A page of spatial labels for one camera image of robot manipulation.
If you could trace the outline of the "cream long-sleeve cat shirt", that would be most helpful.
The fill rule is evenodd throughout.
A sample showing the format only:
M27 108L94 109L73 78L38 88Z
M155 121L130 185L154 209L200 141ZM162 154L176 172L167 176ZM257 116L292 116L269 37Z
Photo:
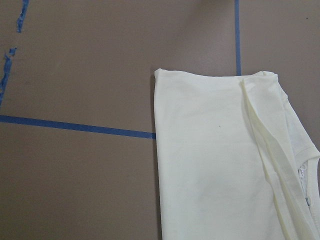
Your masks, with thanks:
M320 153L277 74L154 75L163 239L319 239Z

